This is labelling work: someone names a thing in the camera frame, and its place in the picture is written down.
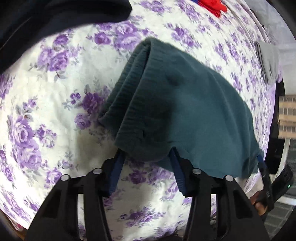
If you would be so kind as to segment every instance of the human hand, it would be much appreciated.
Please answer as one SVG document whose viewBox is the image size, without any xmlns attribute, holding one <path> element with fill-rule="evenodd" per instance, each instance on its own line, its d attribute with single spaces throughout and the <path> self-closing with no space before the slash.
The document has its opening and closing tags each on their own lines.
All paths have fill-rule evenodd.
<svg viewBox="0 0 296 241">
<path fill-rule="evenodd" d="M 250 201 L 251 201 L 252 205 L 255 204 L 260 192 L 261 191 L 258 191 L 252 197 L 250 197 Z M 255 208 L 257 209 L 259 216 L 262 216 L 267 210 L 267 207 L 265 207 L 261 202 L 257 202 L 255 204 Z"/>
</svg>

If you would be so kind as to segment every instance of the teal sweater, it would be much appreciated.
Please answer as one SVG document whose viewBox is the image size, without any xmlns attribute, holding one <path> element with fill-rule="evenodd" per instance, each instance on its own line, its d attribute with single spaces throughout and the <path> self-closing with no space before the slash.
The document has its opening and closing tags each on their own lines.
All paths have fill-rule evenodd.
<svg viewBox="0 0 296 241">
<path fill-rule="evenodd" d="M 180 156 L 214 177 L 247 178 L 262 154 L 246 103 L 217 72 L 170 44 L 146 39 L 132 53 L 99 115 L 115 145 L 138 161 Z"/>
</svg>

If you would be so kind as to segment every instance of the white fabric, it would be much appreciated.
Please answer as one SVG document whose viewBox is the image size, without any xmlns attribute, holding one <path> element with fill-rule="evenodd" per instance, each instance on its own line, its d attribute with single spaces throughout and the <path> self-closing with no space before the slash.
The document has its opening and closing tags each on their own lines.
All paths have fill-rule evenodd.
<svg viewBox="0 0 296 241">
<path fill-rule="evenodd" d="M 228 12 L 216 18 L 189 0 L 135 0 L 127 21 L 68 29 L 24 53 L 0 79 L 1 210 L 28 228 L 62 174 L 85 175 L 114 156 L 97 112 L 135 46 L 148 36 L 221 73 L 249 106 L 255 136 L 266 150 L 271 106 L 253 41 L 269 40 L 243 1 L 225 3 Z M 257 177 L 243 182 L 245 191 Z M 85 237 L 81 200 L 79 205 Z M 183 230 L 190 199 L 178 192 L 172 173 L 127 159 L 104 205 L 114 240 L 141 240 Z"/>
</svg>

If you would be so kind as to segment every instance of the purple floral bedsheet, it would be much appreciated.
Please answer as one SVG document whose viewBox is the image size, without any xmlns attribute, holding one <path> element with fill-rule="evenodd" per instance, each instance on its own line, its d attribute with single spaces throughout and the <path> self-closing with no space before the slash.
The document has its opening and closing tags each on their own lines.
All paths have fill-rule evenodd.
<svg viewBox="0 0 296 241">
<path fill-rule="evenodd" d="M 128 20 L 91 24 L 49 36 L 0 76 L 0 208 L 28 228 L 62 174 L 100 167 L 116 147 L 97 123 L 136 45 L 159 38 L 221 73 L 250 108 L 266 150 L 274 92 L 264 84 L 253 41 L 268 37 L 243 0 L 225 0 L 216 18 L 189 0 L 134 0 Z M 249 191 L 258 178 L 243 181 Z M 79 196 L 79 229 L 85 238 Z M 127 158 L 116 192 L 104 200 L 114 240 L 182 233 L 190 198 L 173 174 Z"/>
</svg>

